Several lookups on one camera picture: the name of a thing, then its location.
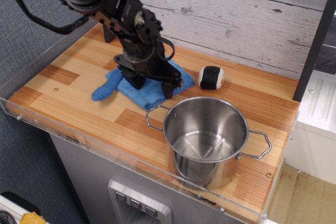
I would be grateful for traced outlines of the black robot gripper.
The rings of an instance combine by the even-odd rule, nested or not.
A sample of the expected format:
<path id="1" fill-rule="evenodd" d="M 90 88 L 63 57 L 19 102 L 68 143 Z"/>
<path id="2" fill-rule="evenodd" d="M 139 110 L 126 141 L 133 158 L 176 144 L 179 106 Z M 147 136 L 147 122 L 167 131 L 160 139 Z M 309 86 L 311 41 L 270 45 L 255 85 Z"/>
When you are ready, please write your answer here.
<path id="1" fill-rule="evenodd" d="M 142 88 L 146 78 L 162 82 L 166 99 L 183 85 L 181 73 L 164 58 L 163 46 L 141 44 L 123 45 L 123 53 L 114 57 L 126 81 L 136 89 Z"/>

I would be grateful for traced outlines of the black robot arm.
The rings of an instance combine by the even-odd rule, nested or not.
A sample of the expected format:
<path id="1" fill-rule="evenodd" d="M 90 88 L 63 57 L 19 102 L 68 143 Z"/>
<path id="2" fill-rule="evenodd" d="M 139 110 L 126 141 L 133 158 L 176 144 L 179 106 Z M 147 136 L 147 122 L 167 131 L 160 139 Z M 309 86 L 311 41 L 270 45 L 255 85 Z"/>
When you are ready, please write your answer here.
<path id="1" fill-rule="evenodd" d="M 103 24 L 118 37 L 123 53 L 114 57 L 123 77 L 136 89 L 146 78 L 161 82 L 166 98 L 181 87 L 181 73 L 170 64 L 164 45 L 174 45 L 161 37 L 161 22 L 144 8 L 140 0 L 60 0 L 71 9 Z"/>

